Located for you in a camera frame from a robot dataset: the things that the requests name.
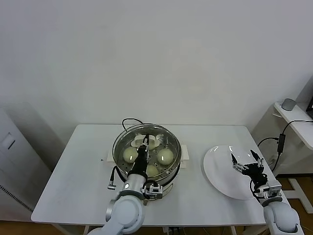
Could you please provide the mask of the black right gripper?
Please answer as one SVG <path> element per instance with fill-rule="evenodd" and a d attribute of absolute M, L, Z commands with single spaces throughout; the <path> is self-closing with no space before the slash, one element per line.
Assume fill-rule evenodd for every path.
<path fill-rule="evenodd" d="M 255 159 L 255 163 L 251 164 L 241 164 L 239 163 L 235 156 L 231 153 L 233 168 L 242 173 L 243 175 L 249 176 L 254 183 L 255 187 L 263 186 L 267 183 L 268 177 L 266 174 L 263 173 L 264 165 L 263 165 L 263 158 L 254 152 L 252 149 L 250 150 L 253 158 Z"/>

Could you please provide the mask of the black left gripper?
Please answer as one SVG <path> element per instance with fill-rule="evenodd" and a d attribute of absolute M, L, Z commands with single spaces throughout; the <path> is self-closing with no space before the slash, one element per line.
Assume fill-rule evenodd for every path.
<path fill-rule="evenodd" d="M 133 165 L 133 174 L 147 175 L 146 170 L 149 160 L 149 134 L 146 134 L 146 139 L 142 140 L 142 143 L 137 148 L 138 157 Z"/>

